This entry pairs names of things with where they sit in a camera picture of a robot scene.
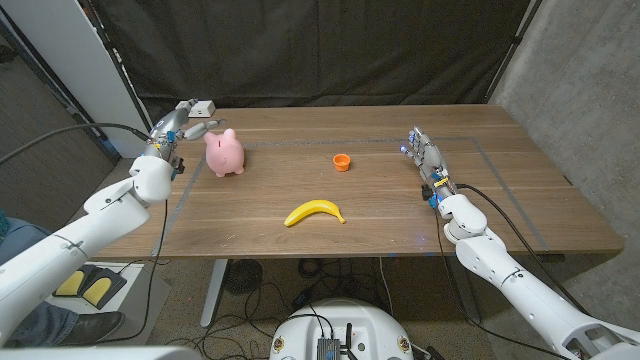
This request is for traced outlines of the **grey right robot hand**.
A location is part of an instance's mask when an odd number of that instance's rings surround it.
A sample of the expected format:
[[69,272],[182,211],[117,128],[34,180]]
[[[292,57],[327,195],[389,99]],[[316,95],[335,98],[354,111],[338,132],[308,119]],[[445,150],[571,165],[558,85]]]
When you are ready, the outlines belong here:
[[456,185],[449,176],[446,161],[439,148],[426,133],[414,126],[409,131],[408,140],[409,145],[403,145],[400,151],[417,166],[424,181],[423,199],[436,208],[445,198],[457,193]]

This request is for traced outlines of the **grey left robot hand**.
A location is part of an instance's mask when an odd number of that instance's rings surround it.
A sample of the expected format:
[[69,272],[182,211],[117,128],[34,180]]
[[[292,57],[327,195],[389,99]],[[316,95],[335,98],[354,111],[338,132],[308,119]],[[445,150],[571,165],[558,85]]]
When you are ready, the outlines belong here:
[[196,99],[180,101],[174,110],[163,116],[151,129],[150,139],[142,155],[161,158],[173,167],[174,176],[182,174],[183,159],[175,153],[177,142],[198,140],[209,130],[226,123],[225,119],[215,119],[182,130],[189,123],[191,112],[195,110],[196,115],[200,115],[204,105],[209,103],[212,102]]

